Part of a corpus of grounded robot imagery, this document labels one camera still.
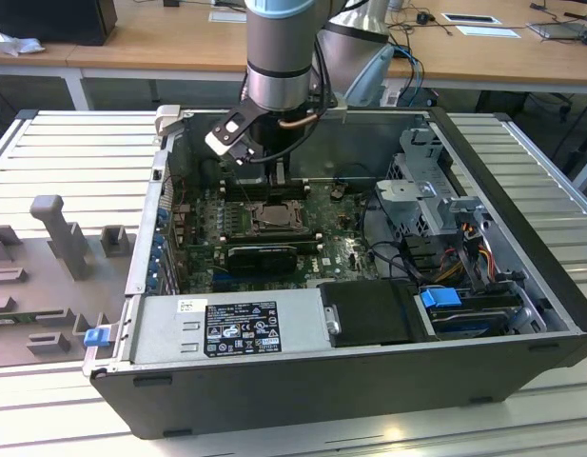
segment desk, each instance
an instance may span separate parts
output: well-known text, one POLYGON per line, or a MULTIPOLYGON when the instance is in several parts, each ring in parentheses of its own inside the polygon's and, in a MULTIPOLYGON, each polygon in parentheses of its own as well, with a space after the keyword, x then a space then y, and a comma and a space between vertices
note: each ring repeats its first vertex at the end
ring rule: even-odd
MULTIPOLYGON (((529 0, 416 0, 417 7, 428 8, 440 24, 448 25, 453 36, 441 27, 414 27, 410 44, 425 68, 428 88, 481 89, 512 91, 554 91, 587 93, 587 46, 541 41, 529 30, 515 29, 520 38, 465 36, 455 27, 473 25, 448 22, 443 12, 495 16, 498 27, 525 27, 532 22, 552 22, 550 15, 531 10, 529 0)), ((566 21, 566 11, 587 14, 587 6, 552 0, 549 10, 566 21)), ((389 22, 415 24, 417 11, 407 8, 390 15, 389 22)), ((402 31, 393 33, 405 44, 402 31)), ((393 64, 388 73, 391 92, 408 77, 407 68, 393 64)))
MULTIPOLYGON (((523 0, 416 0, 441 23, 441 12, 488 14, 503 26, 551 21, 530 10, 523 0)), ((210 7, 182 4, 163 8, 162 2, 115 0, 118 23, 105 46, 47 45, 43 54, 14 58, 0 53, 0 74, 60 76, 68 84, 77 109, 90 109, 84 78, 240 81, 246 65, 246 26, 208 22, 210 7)), ((551 0, 549 8, 587 13, 587 6, 551 0)), ((399 21, 415 21, 404 10, 399 21)), ((559 91, 587 93, 587 47, 540 42, 531 30, 516 30, 521 39, 464 36, 448 28, 415 28, 414 53, 425 67, 428 88, 559 91)), ((396 32, 404 43, 404 36, 396 32)), ((394 61, 388 72, 386 104, 396 102, 409 77, 407 62, 394 61)))

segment green circuit board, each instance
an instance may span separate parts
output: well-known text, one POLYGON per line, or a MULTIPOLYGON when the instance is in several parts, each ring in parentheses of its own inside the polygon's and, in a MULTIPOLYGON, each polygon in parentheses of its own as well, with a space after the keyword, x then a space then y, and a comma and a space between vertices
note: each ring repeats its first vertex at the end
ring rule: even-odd
POLYGON ((374 264, 365 255, 358 232, 363 202, 354 194, 340 201, 331 198, 332 184, 310 185, 310 192, 299 203, 305 227, 318 230, 323 238, 321 249, 298 255, 295 272, 281 277, 232 277, 226 265, 229 244, 223 233, 245 233, 253 220, 251 202, 226 202, 216 190, 203 192, 191 205, 191 224, 196 232, 180 246, 180 258, 186 262, 182 293, 235 292, 314 288, 323 281, 376 279, 374 264))

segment floor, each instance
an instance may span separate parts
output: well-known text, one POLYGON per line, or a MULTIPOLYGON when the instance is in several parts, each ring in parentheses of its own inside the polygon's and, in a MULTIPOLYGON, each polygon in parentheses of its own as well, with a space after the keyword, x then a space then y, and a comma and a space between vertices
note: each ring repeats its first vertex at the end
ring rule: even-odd
MULTIPOLYGON (((155 109, 144 80, 88 80, 96 109, 155 109)), ((161 104, 180 104, 194 108, 225 108, 237 99, 239 83, 159 81, 161 104)), ((59 78, 0 76, 0 91, 15 110, 73 109, 67 87, 59 78)), ((476 90, 440 89, 439 105, 451 112, 473 112, 479 92, 476 90)), ((491 99, 491 110, 505 111, 519 99, 515 94, 498 93, 491 99)), ((533 94, 515 122, 551 156, 559 140, 587 104, 587 95, 575 95, 566 122, 558 114, 561 102, 549 94, 533 94)), ((0 136, 14 117, 14 112, 0 98, 0 136)), ((561 148, 556 163, 561 167, 570 151, 587 136, 587 114, 561 148)))

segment power supply label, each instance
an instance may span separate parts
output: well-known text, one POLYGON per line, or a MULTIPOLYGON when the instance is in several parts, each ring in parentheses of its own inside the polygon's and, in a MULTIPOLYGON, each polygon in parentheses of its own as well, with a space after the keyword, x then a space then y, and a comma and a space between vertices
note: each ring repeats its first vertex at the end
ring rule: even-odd
POLYGON ((281 352, 276 302, 209 305, 205 310, 208 357, 281 352))

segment blue cable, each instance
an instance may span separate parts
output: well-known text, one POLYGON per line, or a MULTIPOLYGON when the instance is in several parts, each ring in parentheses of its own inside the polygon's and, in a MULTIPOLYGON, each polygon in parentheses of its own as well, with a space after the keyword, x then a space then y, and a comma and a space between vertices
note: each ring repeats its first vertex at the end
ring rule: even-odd
POLYGON ((412 97, 409 99, 409 104, 407 105, 408 107, 411 107, 411 104, 414 102, 414 100, 416 99, 416 96, 418 95, 418 92, 420 91, 421 69, 420 69, 420 66, 418 65, 418 60, 416 60, 413 55, 411 55, 409 52, 407 52, 403 48, 399 48, 398 46, 395 46, 395 49, 398 50, 401 54, 403 54, 405 57, 407 57, 409 59, 409 62, 411 62, 411 64, 414 66, 414 72, 416 73, 416 90, 414 91, 414 94, 412 95, 412 97))

